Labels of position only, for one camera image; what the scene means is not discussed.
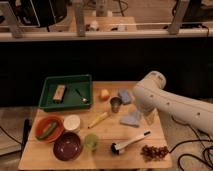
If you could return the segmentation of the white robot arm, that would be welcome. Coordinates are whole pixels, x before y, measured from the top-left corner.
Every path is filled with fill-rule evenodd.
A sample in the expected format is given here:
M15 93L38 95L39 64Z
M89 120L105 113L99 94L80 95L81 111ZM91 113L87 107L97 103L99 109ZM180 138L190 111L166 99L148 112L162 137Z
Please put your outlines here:
M213 135L213 104L167 92L165 85L165 76L151 71L133 87L133 96L142 111L157 108Z

